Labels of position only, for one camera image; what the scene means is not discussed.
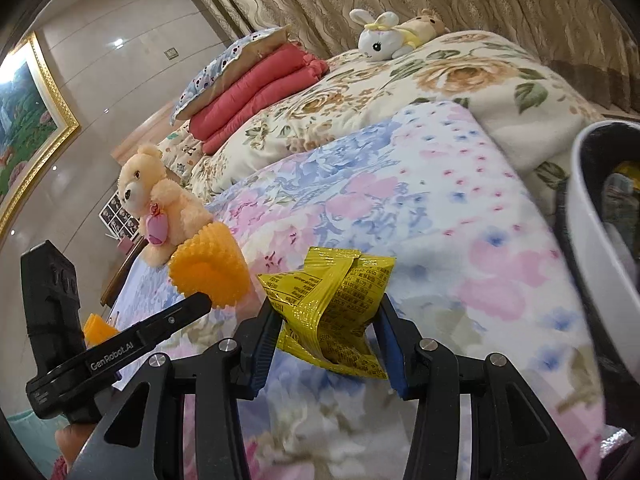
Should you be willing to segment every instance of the tiled wall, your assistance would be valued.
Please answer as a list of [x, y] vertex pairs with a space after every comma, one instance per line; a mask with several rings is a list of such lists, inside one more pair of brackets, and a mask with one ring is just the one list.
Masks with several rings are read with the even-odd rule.
[[[121, 256], [98, 211], [120, 167], [110, 151], [224, 49], [191, 0], [81, 0], [37, 30], [54, 79], [82, 131], [38, 184], [0, 250], [0, 406], [27, 409], [35, 375], [20, 289], [20, 254], [49, 238], [76, 266], [81, 321]], [[113, 41], [124, 40], [121, 48]], [[168, 60], [164, 51], [179, 56]]]

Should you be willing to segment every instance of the metal bolt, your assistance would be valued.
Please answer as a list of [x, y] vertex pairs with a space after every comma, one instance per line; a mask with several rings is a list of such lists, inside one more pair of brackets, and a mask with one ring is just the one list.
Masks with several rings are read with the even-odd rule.
[[507, 358], [502, 354], [491, 354], [489, 361], [491, 361], [491, 364], [494, 366], [504, 366], [507, 364]]
[[435, 339], [430, 339], [426, 337], [425, 339], [420, 339], [420, 348], [427, 352], [433, 352], [438, 347], [438, 342]]
[[234, 339], [223, 339], [218, 343], [218, 348], [223, 352], [232, 352], [237, 346], [238, 343], [236, 343]]
[[162, 355], [162, 354], [153, 354], [153, 355], [149, 358], [149, 364], [150, 364], [153, 368], [159, 368], [159, 367], [161, 367], [165, 362], [166, 362], [166, 357], [164, 357], [164, 355]]

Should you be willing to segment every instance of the floral blanket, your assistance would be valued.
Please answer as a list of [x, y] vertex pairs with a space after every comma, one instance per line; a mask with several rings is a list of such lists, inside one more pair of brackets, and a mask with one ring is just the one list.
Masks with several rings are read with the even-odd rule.
[[[594, 478], [603, 403], [580, 300], [525, 187], [468, 110], [407, 106], [258, 171], [208, 207], [234, 232], [252, 274], [300, 268], [309, 246], [395, 256], [387, 292], [398, 313], [458, 354], [506, 354]], [[257, 289], [241, 308], [212, 311], [159, 349], [172, 358], [201, 352], [263, 297]], [[180, 298], [166, 268], [139, 259], [114, 306], [117, 327]], [[123, 384], [141, 362], [124, 370]], [[193, 399], [186, 411], [194, 478]], [[266, 386], [239, 411], [254, 480], [398, 480], [416, 404], [386, 381], [276, 350]], [[461, 440], [459, 478], [468, 478], [468, 417]]]
[[453, 100], [471, 111], [551, 214], [568, 171], [565, 153], [581, 129], [601, 119], [558, 74], [490, 32], [446, 34], [385, 62], [350, 50], [329, 65], [320, 82], [263, 110], [204, 156], [188, 189], [208, 202], [291, 153], [388, 119], [407, 104]]

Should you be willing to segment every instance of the stuffed animal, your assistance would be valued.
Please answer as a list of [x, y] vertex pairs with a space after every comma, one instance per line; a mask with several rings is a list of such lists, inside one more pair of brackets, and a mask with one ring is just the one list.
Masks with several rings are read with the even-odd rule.
[[401, 25], [398, 25], [400, 20], [396, 13], [389, 11], [383, 12], [375, 20], [364, 9], [353, 9], [349, 16], [364, 27], [358, 40], [358, 50], [372, 61], [404, 56], [448, 32], [442, 20], [427, 9]]
[[178, 245], [213, 221], [195, 195], [166, 177], [161, 157], [155, 146], [140, 146], [118, 178], [120, 202], [140, 219], [140, 234], [149, 241], [141, 254], [151, 267], [167, 263]]

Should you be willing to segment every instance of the curtain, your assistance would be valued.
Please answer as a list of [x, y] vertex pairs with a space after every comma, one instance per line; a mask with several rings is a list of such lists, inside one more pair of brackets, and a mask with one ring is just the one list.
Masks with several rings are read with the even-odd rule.
[[349, 11], [393, 10], [401, 20], [437, 12], [450, 30], [482, 29], [520, 44], [587, 99], [640, 110], [638, 45], [605, 0], [202, 0], [230, 38], [290, 23], [313, 53], [357, 46]]

